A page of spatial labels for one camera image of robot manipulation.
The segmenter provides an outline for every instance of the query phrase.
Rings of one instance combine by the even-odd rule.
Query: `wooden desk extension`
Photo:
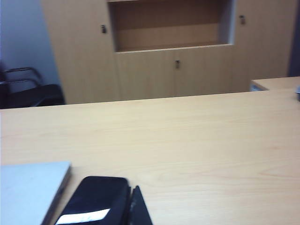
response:
[[[300,86],[300,76],[252,80],[251,83],[261,90],[278,90],[290,88],[296,91],[297,87]]]
[[[292,89],[1,110],[1,163],[70,160],[53,222],[89,175],[140,185],[156,225],[298,225]]]

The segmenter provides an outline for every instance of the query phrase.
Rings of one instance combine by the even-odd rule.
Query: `open shelf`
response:
[[[228,44],[234,0],[109,2],[115,51]]]

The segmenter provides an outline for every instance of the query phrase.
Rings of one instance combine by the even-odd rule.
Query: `chair armrest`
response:
[[[32,68],[32,67],[13,68],[13,69],[6,70],[4,72],[5,73],[14,73],[14,72],[27,71],[27,70],[32,71],[39,80],[42,80],[41,74],[35,68]]]
[[[32,82],[36,87],[40,87],[41,84],[34,79],[20,79],[20,80],[10,80],[10,81],[1,81],[0,85],[12,84],[12,83],[22,83],[22,82]]]

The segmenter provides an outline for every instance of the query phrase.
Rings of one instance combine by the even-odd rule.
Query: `wooden cabinet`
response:
[[[121,100],[174,97],[172,51],[116,54]]]
[[[104,0],[42,0],[68,104],[120,99],[112,33]]]
[[[42,0],[68,104],[248,91],[251,79],[287,76],[297,2]]]
[[[237,0],[233,91],[252,79],[285,77],[293,41],[297,0]],[[240,15],[245,17],[241,24]]]
[[[176,96],[228,93],[232,84],[232,45],[176,51]]]
[[[228,93],[232,45],[116,54],[122,100]]]

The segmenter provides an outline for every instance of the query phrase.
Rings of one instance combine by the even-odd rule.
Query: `laptop lid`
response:
[[[1,225],[43,225],[69,177],[70,162],[1,166]]]

